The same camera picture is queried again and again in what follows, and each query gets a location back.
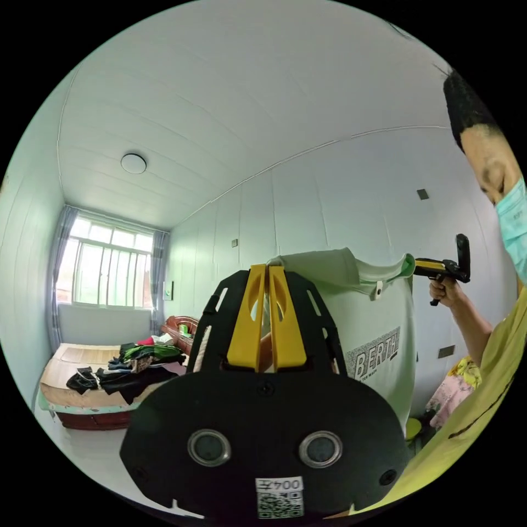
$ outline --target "white wall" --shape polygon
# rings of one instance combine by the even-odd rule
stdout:
[[[147,339],[150,311],[59,305],[62,341],[70,344],[113,346]]]
[[[419,199],[421,188],[429,200]],[[516,299],[514,271],[495,212],[450,130],[387,131],[334,143],[256,176],[177,226],[167,268],[175,299],[165,312],[199,317],[222,278],[277,254],[347,246],[372,264],[406,252],[456,260],[459,232],[472,254],[472,281],[463,288],[497,323]],[[466,348],[450,313],[429,305],[426,278],[414,279],[413,296],[418,411]],[[452,344],[455,355],[438,359],[439,349]]]
[[[0,194],[0,341],[26,404],[51,357],[44,313],[49,253],[64,204],[57,163],[59,119],[71,76],[24,132]]]

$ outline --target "black device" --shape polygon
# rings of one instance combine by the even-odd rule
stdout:
[[[416,259],[414,274],[427,276],[431,280],[442,282],[446,277],[453,278],[464,284],[470,282],[470,243],[464,234],[456,235],[457,261],[430,260],[428,258]],[[437,306],[439,300],[432,300],[431,306]]]
[[[275,373],[258,372],[264,290]],[[352,504],[359,511],[389,492],[409,460],[391,406],[347,376],[316,287],[265,265],[219,284],[187,373],[132,413],[120,456],[147,498],[228,525],[301,525]]]

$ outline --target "ceiling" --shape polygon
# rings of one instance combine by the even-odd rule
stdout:
[[[200,0],[77,68],[59,132],[66,202],[170,229],[240,182],[331,141],[448,126],[445,62],[326,0]],[[143,174],[120,165],[147,161]]]

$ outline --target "wooden headboard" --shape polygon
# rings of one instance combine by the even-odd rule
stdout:
[[[161,326],[161,331],[170,335],[173,339],[174,346],[180,348],[185,354],[189,355],[192,348],[192,338],[185,337],[180,333],[180,324],[185,324],[188,332],[194,336],[196,328],[198,327],[198,320],[187,316],[171,316],[166,319],[166,322]]]

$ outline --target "blue surgical mask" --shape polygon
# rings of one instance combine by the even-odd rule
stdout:
[[[496,205],[505,250],[510,254],[516,273],[527,285],[527,192],[520,181]]]

